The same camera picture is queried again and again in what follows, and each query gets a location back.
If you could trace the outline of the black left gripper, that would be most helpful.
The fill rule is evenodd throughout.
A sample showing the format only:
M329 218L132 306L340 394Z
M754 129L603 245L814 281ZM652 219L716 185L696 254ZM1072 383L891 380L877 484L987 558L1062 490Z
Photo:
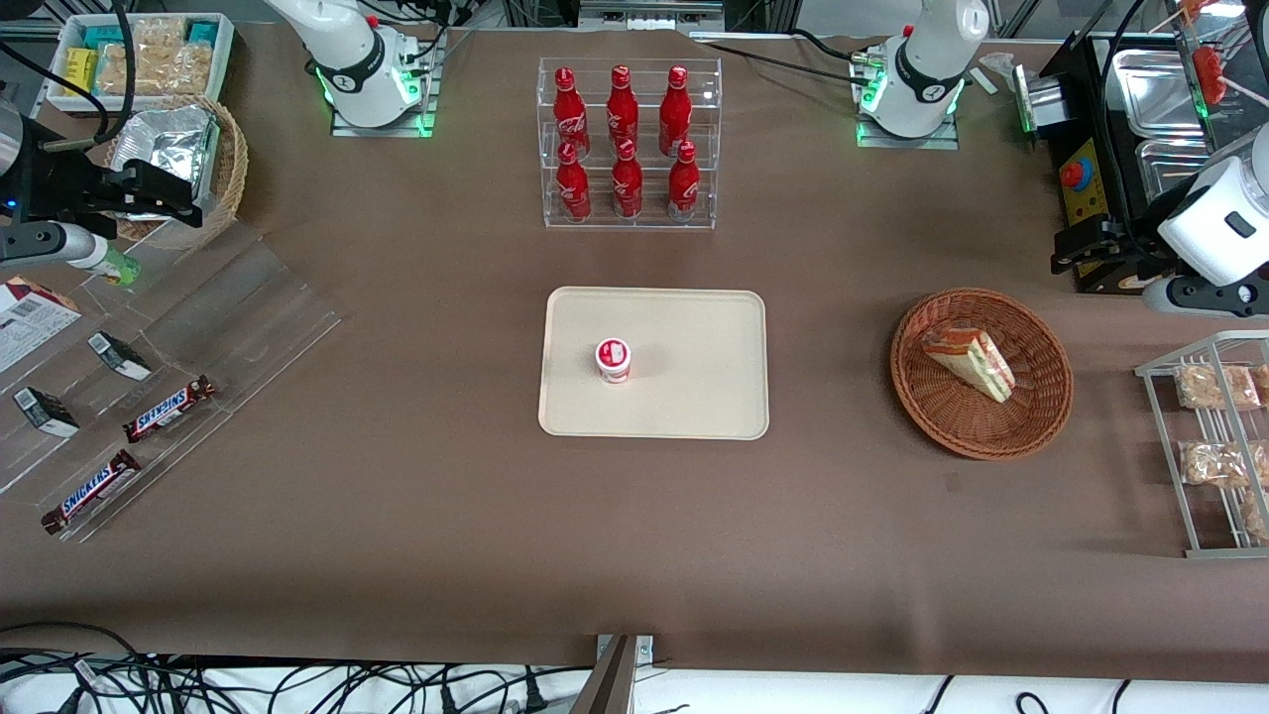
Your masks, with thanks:
M1157 227L1157 219L1133 221L1119 216L1082 219L1053 236L1049 271L1053 276L1063 273L1088 276L1110 268L1129 279L1175 276L1180 264L1178 252L1160 238Z

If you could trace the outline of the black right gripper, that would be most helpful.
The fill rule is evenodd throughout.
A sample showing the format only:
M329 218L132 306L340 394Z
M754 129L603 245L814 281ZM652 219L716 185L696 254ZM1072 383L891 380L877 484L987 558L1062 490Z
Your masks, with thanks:
M195 205L194 185L185 178L145 160L127 160L122 188L112 176L77 151L24 148L18 157L18 221L104 224L127 211L131 223L176 221L202 230L203 209ZM127 204L124 193L131 195Z

